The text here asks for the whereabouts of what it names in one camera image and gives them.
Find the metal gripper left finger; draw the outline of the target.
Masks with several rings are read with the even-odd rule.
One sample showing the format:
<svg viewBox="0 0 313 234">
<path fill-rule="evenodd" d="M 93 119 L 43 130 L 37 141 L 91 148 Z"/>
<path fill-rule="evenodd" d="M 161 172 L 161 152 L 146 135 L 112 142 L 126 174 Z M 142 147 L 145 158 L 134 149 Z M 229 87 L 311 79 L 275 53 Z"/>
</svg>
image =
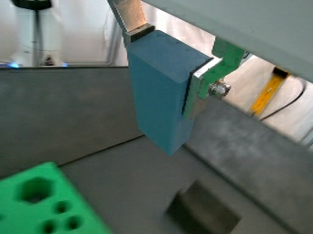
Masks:
<svg viewBox="0 0 313 234">
<path fill-rule="evenodd" d="M 146 19 L 142 0 L 108 0 L 114 16 L 118 20 L 124 44 L 129 46 L 156 30 Z"/>
</svg>

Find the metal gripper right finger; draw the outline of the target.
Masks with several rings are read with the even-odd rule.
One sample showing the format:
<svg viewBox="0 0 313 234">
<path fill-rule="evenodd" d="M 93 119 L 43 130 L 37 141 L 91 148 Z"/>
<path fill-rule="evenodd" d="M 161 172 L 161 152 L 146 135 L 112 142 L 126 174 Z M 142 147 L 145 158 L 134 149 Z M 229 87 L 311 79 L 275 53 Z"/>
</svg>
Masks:
<svg viewBox="0 0 313 234">
<path fill-rule="evenodd" d="M 223 99 L 232 86 L 223 79 L 235 72 L 248 52 L 227 40 L 216 38 L 212 53 L 215 57 L 192 73 L 190 85 L 184 106 L 184 116 L 194 119 L 207 108 L 207 99 Z"/>
</svg>

